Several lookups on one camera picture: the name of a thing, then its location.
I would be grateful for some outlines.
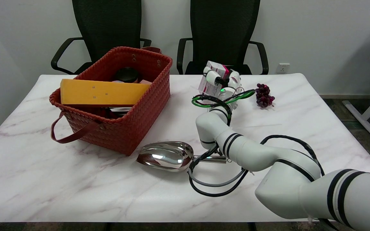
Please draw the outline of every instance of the chair armrest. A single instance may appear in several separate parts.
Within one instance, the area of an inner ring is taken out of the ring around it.
[[[65,42],[60,46],[60,48],[57,50],[57,52],[55,53],[54,57],[52,58],[51,60],[51,67],[54,69],[54,70],[57,70],[57,71],[61,71],[61,72],[64,72],[64,73],[67,73],[67,74],[74,74],[73,72],[71,71],[68,71],[64,68],[61,68],[61,67],[58,67],[58,60],[61,58],[62,54],[64,53],[64,51],[66,50],[66,48],[74,41],[74,40],[83,40],[83,38],[69,38],[67,40],[65,40]]]
[[[140,41],[143,41],[144,42],[144,45],[143,45],[143,47],[150,47],[151,46],[151,40],[149,40],[149,39],[143,39],[143,38],[140,38],[139,39]]]
[[[184,74],[182,69],[182,62],[184,60],[184,51],[186,41],[192,41],[192,38],[181,38],[178,44],[178,54],[176,55],[176,69],[178,69],[179,74]]]
[[[257,41],[249,41],[249,43],[255,44],[258,47],[258,51],[260,52],[261,63],[262,63],[262,74],[268,74],[269,72],[268,57],[266,56],[264,45]]]

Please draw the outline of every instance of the black office chair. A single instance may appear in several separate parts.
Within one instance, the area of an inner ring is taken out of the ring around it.
[[[229,65],[240,74],[251,74],[243,64],[248,44],[258,47],[262,74],[268,74],[268,58],[260,42],[249,41],[257,22],[260,0],[191,0],[192,38],[181,38],[176,68],[183,74],[186,41],[193,41],[193,59],[185,74],[202,74],[207,61]]]
[[[140,48],[151,45],[151,40],[139,38],[141,33],[141,0],[72,0],[76,23],[82,38],[69,38],[58,49],[51,61],[54,70],[80,74],[114,47]],[[91,57],[76,72],[57,63],[74,40],[83,40]]]

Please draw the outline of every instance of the white box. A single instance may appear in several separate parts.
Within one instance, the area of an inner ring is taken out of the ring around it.
[[[229,70],[222,64],[208,61],[207,67],[218,73],[223,79],[227,79],[229,77]],[[219,96],[221,89],[221,84],[219,84],[218,86],[212,85],[207,82],[205,76],[202,76],[201,83],[199,83],[198,87],[199,93],[215,97]]]

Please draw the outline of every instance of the jar lid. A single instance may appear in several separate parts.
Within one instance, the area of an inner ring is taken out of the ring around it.
[[[115,74],[115,79],[124,83],[134,83],[138,80],[139,73],[132,67],[119,69]]]

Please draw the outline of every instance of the yellow box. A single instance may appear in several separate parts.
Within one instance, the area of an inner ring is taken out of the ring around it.
[[[75,107],[133,106],[150,85],[79,79],[61,81],[61,104]]]

